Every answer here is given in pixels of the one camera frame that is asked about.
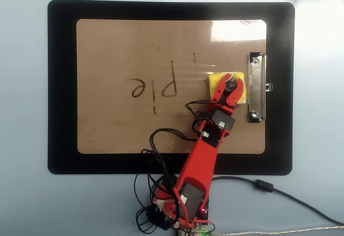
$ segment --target light blue table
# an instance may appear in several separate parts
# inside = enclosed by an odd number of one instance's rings
[[[50,1],[0,0],[0,235],[141,235],[132,175],[59,176],[47,169]],[[293,170],[260,178],[344,220],[344,0],[114,1],[291,2],[296,8]],[[143,177],[138,191],[145,197]],[[223,233],[331,225],[282,196],[240,182],[214,182],[210,201],[210,218]]]

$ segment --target cable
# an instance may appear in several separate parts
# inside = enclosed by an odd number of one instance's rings
[[[178,136],[179,138],[183,139],[183,140],[186,140],[186,141],[197,141],[197,138],[188,138],[186,135],[184,135],[181,131],[179,130],[176,130],[174,128],[160,128],[156,131],[154,131],[152,133],[152,135],[150,135],[149,137],[149,143],[150,143],[150,146],[152,148],[152,150],[149,150],[149,149],[143,149],[141,151],[141,154],[149,154],[149,155],[152,155],[152,158],[148,161],[148,172],[147,172],[147,182],[148,182],[148,188],[149,188],[149,200],[150,200],[150,203],[153,204],[153,199],[154,198],[157,198],[157,199],[162,199],[162,200],[165,200],[165,199],[173,199],[174,200],[174,204],[176,205],[176,217],[173,221],[171,221],[171,225],[172,224],[175,224],[179,217],[180,217],[180,205],[179,205],[179,202],[181,202],[181,198],[180,198],[180,195],[175,191],[174,189],[174,182],[171,178],[171,175],[170,173],[167,171],[167,168],[166,168],[166,164],[165,164],[165,161],[162,157],[162,155],[159,153],[159,151],[157,150],[156,146],[155,146],[155,143],[154,143],[154,137],[155,135],[157,135],[159,132],[168,132],[168,133],[171,133],[173,135],[176,135]],[[157,162],[161,167],[162,167],[162,170],[163,170],[163,176],[161,176],[160,178],[158,178],[157,180],[154,180],[154,178],[151,176],[149,170],[150,170],[150,167],[151,165],[154,163],[154,162]],[[150,227],[146,228],[146,229],[143,229],[142,228],[142,225],[145,225],[146,223],[149,222],[149,220],[147,219],[146,221],[144,222],[139,222],[139,218],[140,216],[147,212],[149,210],[149,208],[151,207],[150,205],[149,206],[144,206],[143,203],[141,202],[141,200],[139,199],[138,195],[137,195],[137,191],[136,191],[136,181],[137,181],[137,178],[138,178],[138,175],[140,173],[142,168],[140,168],[138,170],[138,173],[136,174],[135,176],[135,179],[134,179],[134,194],[135,194],[135,197],[137,199],[137,201],[139,202],[140,206],[142,207],[140,210],[137,211],[136,213],[136,216],[135,216],[135,219],[136,219],[136,224],[137,224],[137,227],[139,229],[139,231],[143,232],[144,234],[151,234],[153,233],[157,226],[155,228],[152,229],[152,227],[154,226],[154,224],[151,224]],[[160,182],[164,179],[164,186],[165,188],[163,188],[161,185],[160,185]],[[170,195],[171,197],[167,197],[167,198],[161,198],[159,196],[157,196],[155,194],[155,191],[157,189],[160,189],[161,191],[163,191],[164,193]],[[185,207],[184,204],[181,204],[182,208],[183,208],[183,211],[184,213],[187,214],[187,209]]]
[[[344,226],[332,226],[332,227],[314,227],[314,228],[306,228],[306,229],[296,229],[296,230],[288,230],[288,231],[280,231],[280,232],[234,232],[234,233],[226,233],[226,234],[212,234],[213,236],[241,236],[241,235],[252,235],[252,234],[260,234],[260,235],[280,235],[280,234],[291,234],[291,233],[300,233],[300,232],[312,232],[312,231],[325,231],[325,230],[342,230]]]
[[[308,205],[307,203],[297,199],[296,197],[293,197],[293,196],[283,192],[282,190],[275,189],[274,185],[272,185],[271,183],[268,183],[268,182],[265,182],[265,181],[261,181],[261,180],[252,181],[252,180],[249,180],[247,178],[241,178],[241,177],[235,177],[235,176],[218,176],[218,177],[214,177],[212,180],[213,181],[216,181],[216,180],[238,180],[238,181],[244,181],[244,182],[248,182],[248,183],[253,184],[257,189],[260,189],[260,190],[263,190],[263,191],[266,191],[266,192],[273,192],[273,191],[277,192],[277,193],[279,193],[279,194],[281,194],[281,195],[283,195],[285,197],[288,197],[289,199],[297,202],[298,204],[303,205],[304,207],[312,210],[313,212],[317,213],[318,215],[320,215],[324,219],[326,219],[326,220],[328,220],[328,221],[330,221],[330,222],[332,222],[334,224],[344,226],[344,223],[328,217],[327,215],[325,215],[324,213],[320,212],[318,209],[312,207],[311,205]]]

